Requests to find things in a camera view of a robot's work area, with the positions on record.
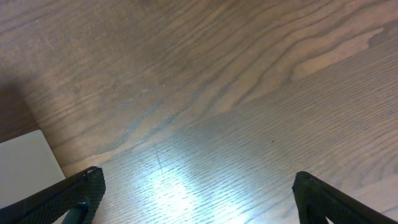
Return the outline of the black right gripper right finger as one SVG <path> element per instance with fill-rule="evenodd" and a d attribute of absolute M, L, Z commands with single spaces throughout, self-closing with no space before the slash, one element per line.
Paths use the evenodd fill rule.
<path fill-rule="evenodd" d="M 292 191 L 301 224 L 397 224 L 305 171 L 296 173 Z"/>

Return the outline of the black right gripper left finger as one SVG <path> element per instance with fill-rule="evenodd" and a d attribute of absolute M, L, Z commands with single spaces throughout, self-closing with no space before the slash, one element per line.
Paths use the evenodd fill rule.
<path fill-rule="evenodd" d="M 91 166 L 1 209 L 1 223 L 91 224 L 106 191 L 103 170 Z"/>

